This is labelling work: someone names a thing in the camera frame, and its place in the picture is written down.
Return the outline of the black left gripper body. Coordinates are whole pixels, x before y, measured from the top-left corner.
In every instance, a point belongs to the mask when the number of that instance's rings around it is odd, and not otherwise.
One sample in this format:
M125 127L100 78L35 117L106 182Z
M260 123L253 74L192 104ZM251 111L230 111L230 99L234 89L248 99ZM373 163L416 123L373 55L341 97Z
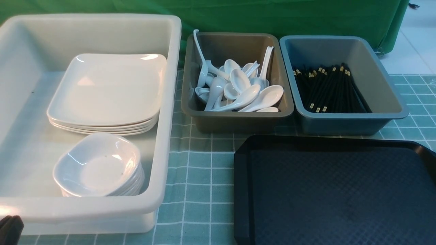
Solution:
M17 245L24 229L20 216L5 216L0 221L0 244Z

